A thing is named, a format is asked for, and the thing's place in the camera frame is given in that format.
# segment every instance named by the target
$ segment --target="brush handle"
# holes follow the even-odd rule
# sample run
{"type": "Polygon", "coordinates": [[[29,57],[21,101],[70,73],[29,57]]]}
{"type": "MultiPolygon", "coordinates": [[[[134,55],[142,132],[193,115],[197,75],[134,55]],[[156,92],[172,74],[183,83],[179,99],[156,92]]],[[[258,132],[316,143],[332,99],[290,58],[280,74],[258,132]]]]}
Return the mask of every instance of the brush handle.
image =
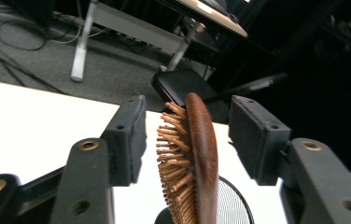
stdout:
{"type": "Polygon", "coordinates": [[[218,206],[218,153],[213,122],[199,95],[189,93],[186,102],[196,169],[198,220],[203,224],[215,224],[218,206]]]}

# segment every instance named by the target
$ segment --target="desk leg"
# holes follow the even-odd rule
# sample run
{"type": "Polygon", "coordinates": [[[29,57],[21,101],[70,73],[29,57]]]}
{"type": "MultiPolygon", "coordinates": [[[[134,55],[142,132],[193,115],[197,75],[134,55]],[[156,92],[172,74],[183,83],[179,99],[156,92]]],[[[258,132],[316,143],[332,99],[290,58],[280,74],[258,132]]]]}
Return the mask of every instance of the desk leg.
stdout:
{"type": "Polygon", "coordinates": [[[185,37],[184,42],[179,45],[177,52],[173,56],[172,60],[169,62],[169,65],[167,65],[167,68],[161,68],[162,71],[174,71],[179,61],[181,61],[181,58],[184,56],[185,52],[190,46],[190,42],[192,41],[195,34],[201,33],[205,28],[202,23],[199,23],[197,21],[193,24],[193,26],[194,29],[187,34],[187,37],[185,37]]]}
{"type": "Polygon", "coordinates": [[[86,15],[85,24],[83,25],[82,35],[77,42],[76,54],[74,56],[73,68],[71,71],[71,80],[81,82],[85,69],[86,50],[88,47],[88,38],[93,25],[94,12],[96,10],[98,0],[91,0],[89,4],[88,14],[86,15]]]}

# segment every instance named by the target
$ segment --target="white table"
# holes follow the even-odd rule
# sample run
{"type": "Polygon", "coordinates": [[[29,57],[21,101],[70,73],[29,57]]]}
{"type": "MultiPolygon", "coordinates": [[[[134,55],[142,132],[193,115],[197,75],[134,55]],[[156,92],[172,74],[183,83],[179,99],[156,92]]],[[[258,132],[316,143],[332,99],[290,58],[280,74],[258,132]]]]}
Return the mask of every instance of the white table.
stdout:
{"type": "MultiPolygon", "coordinates": [[[[0,174],[17,175],[22,184],[65,165],[71,146],[99,137],[117,105],[0,83],[0,174]]],[[[147,150],[137,184],[114,188],[117,224],[153,223],[165,207],[156,163],[158,113],[147,112],[147,150]]],[[[259,187],[250,180],[228,144],[228,126],[214,124],[219,174],[246,198],[256,223],[286,223],[279,185],[259,187]]]]}

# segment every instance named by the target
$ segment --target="carpeted floor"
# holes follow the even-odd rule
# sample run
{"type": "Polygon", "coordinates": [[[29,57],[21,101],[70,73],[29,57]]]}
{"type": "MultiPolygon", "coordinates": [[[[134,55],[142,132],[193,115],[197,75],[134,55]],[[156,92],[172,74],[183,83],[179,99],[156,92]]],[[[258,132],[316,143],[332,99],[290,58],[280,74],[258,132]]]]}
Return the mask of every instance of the carpeted floor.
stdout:
{"type": "MultiPolygon", "coordinates": [[[[28,70],[69,95],[119,105],[136,94],[147,97],[147,109],[160,111],[163,101],[153,90],[150,80],[162,64],[167,64],[171,57],[158,49],[141,46],[134,40],[115,33],[98,35],[90,38],[85,64],[85,76],[81,83],[70,79],[71,67],[77,41],[59,44],[47,40],[38,50],[44,39],[31,29],[20,27],[0,14],[0,50],[15,60],[20,67],[28,70]]],[[[71,39],[67,36],[62,41],[71,39]]],[[[178,69],[191,68],[202,72],[204,66],[184,60],[178,69]]],[[[49,91],[47,87],[24,76],[15,74],[26,87],[49,91]]],[[[20,85],[0,64],[0,82],[20,85]]]]}

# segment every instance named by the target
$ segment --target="hairbrush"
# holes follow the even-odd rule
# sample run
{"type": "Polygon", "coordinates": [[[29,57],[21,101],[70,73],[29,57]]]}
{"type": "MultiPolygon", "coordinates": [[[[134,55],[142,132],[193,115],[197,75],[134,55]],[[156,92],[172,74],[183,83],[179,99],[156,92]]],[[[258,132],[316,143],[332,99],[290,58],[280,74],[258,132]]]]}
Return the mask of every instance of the hairbrush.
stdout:
{"type": "Polygon", "coordinates": [[[166,125],[158,129],[158,162],[163,196],[175,224],[217,222],[218,153],[210,114],[196,93],[186,108],[166,103],[166,125]]]}

